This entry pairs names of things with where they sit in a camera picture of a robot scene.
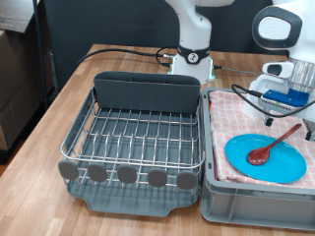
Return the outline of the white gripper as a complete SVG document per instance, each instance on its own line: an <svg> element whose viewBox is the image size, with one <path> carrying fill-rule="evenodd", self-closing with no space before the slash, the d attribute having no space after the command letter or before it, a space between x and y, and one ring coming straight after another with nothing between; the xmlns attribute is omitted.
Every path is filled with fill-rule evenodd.
<svg viewBox="0 0 315 236"><path fill-rule="evenodd" d="M315 142L315 83L314 77L293 75L283 79L261 75L247 91L244 112L265 120L271 127L274 118L296 116L304 119L308 133L306 140Z"/></svg>

